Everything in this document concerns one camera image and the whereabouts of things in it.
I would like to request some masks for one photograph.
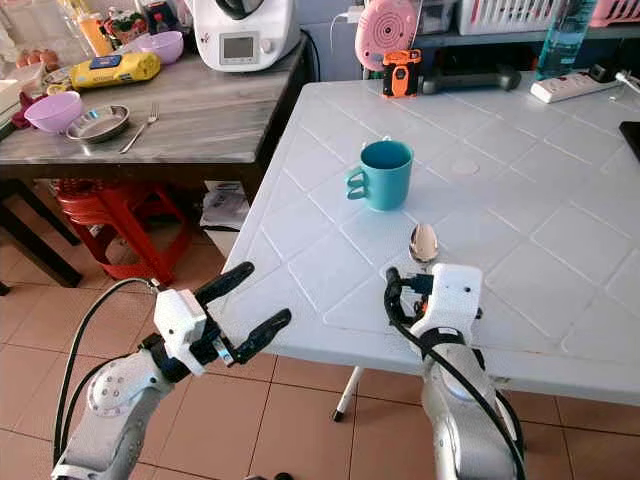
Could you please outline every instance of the red plastic chair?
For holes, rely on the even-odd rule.
[[[161,185],[64,179],[56,187],[62,211],[109,275],[117,279],[154,277],[165,285],[173,281],[171,270],[189,246],[191,228]],[[144,231],[143,222],[150,216],[165,214],[177,217],[182,228],[173,242],[160,252]],[[93,225],[103,225],[95,236],[89,230]],[[114,265],[109,261],[107,247],[117,235],[138,254],[138,263]]]

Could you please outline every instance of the teal mug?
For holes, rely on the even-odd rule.
[[[402,142],[370,143],[360,152],[360,165],[347,173],[347,198],[365,198],[373,210],[398,208],[409,193],[412,162],[413,151]]]

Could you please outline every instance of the fork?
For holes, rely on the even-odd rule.
[[[158,102],[153,102],[151,104],[151,113],[149,114],[149,118],[147,118],[147,121],[145,123],[142,124],[142,126],[138,129],[138,131],[136,132],[136,134],[133,136],[133,138],[131,140],[129,140],[129,143],[127,143],[124,147],[122,147],[120,149],[120,153],[127,153],[129,151],[129,149],[131,148],[131,146],[135,143],[135,141],[138,139],[138,137],[140,135],[142,135],[142,132],[144,132],[144,130],[151,125],[152,123],[154,123],[156,120],[158,120],[158,114],[159,114],[159,105]]]

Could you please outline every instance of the purple bowl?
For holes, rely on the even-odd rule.
[[[37,101],[24,111],[24,118],[40,130],[58,133],[82,115],[82,110],[78,92],[63,92]]]
[[[143,52],[152,52],[160,57],[164,65],[175,62],[184,48],[182,33],[169,31],[145,36],[137,42]]]

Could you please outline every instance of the spoon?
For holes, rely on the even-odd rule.
[[[409,253],[425,270],[433,263],[438,256],[438,238],[431,225],[416,225],[411,232]]]

